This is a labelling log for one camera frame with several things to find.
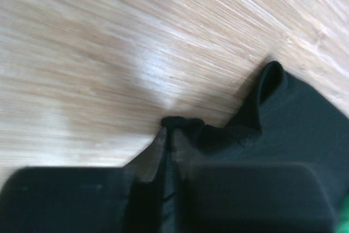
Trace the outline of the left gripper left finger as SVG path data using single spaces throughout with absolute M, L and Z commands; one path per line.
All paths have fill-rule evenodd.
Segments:
M 135 172 L 124 215 L 124 232 L 159 232 L 166 173 L 167 130 L 160 128 L 151 144 L 125 168 Z

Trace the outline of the black tank top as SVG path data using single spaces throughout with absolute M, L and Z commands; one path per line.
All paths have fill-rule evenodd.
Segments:
M 348 118 L 270 62 L 223 126 L 166 117 L 196 149 L 189 232 L 334 232 L 348 193 Z

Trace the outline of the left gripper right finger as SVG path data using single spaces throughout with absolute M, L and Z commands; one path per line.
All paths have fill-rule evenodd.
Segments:
M 190 180 L 192 163 L 196 160 L 196 149 L 180 129 L 171 135 L 171 160 L 174 168 L 174 225 L 175 232 L 191 229 Z

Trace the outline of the green tank top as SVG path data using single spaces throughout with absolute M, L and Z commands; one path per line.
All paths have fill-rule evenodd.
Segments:
M 344 198 L 340 211 L 340 220 L 334 232 L 349 233 L 349 195 L 346 195 Z

